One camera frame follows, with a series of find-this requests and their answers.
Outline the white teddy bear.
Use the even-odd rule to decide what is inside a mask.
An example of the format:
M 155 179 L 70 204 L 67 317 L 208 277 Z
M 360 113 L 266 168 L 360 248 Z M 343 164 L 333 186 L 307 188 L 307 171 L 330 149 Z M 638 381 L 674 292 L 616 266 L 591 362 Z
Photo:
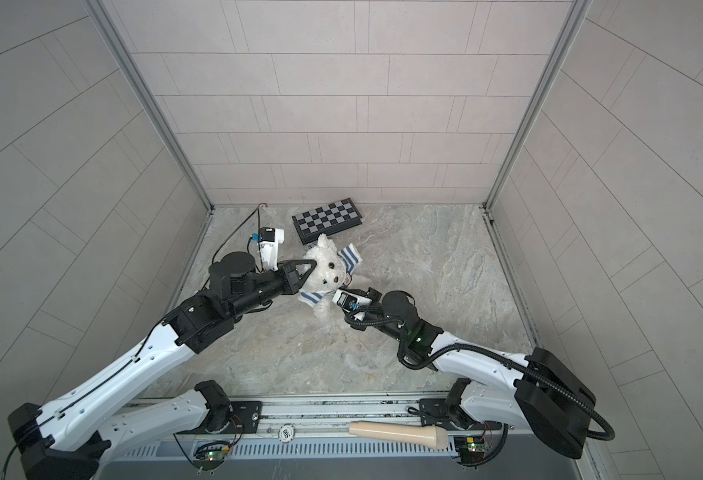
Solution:
M 315 246 L 309 248 L 302 259 L 315 260 L 317 266 L 299 290 L 298 299 L 312 309 L 316 318 L 329 320 L 333 294 L 350 282 L 347 264 L 335 243 L 325 234 L 319 236 Z

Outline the blue white striped sweater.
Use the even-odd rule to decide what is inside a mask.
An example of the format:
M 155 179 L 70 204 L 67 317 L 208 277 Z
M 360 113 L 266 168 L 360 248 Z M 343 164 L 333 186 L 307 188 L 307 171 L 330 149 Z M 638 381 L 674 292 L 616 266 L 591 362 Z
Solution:
M 325 234 L 319 236 L 315 246 L 307 250 L 303 259 L 315 262 L 315 268 L 298 294 L 298 300 L 309 307 L 319 306 L 327 295 L 349 285 L 355 268 L 363 262 L 353 244 L 338 249 Z

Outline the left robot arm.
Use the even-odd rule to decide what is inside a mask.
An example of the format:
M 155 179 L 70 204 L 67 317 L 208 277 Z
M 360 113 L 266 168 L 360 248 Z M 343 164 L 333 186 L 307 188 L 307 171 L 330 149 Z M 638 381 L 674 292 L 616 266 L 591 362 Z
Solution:
M 235 423 L 231 402 L 214 381 L 127 414 L 121 408 L 161 375 L 231 332 L 242 316 L 299 292 L 316 266 L 289 260 L 257 272 L 245 251 L 209 267 L 209 286 L 169 311 L 149 334 L 101 372 L 44 405 L 25 403 L 8 424 L 28 479 L 91 479 L 119 454 L 169 434 Z

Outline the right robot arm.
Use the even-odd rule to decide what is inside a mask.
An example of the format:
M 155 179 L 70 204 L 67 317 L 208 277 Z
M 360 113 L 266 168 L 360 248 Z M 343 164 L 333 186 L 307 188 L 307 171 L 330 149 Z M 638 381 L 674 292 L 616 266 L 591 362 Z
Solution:
M 397 340 L 405 368 L 457 375 L 447 418 L 458 428 L 521 426 L 571 459 L 581 458 L 587 439 L 615 437 L 595 411 L 595 394 L 549 350 L 512 354 L 462 340 L 421 318 L 404 291 L 338 290 L 332 302 L 352 328 L 375 328 Z

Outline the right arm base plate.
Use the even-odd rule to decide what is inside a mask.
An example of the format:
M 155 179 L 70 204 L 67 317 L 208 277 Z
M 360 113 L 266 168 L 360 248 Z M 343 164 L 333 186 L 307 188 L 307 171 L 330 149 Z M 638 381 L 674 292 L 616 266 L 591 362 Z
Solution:
M 421 398 L 417 403 L 417 416 L 422 426 L 439 426 L 447 431 L 463 431 L 463 428 L 449 417 L 449 406 L 445 398 Z

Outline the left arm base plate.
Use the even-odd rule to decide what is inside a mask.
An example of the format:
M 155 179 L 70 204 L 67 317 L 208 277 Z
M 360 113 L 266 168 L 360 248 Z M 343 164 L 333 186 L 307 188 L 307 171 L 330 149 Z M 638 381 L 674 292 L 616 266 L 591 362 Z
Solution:
M 258 430 L 263 403 L 260 401 L 233 401 L 225 415 L 221 434 L 251 435 Z

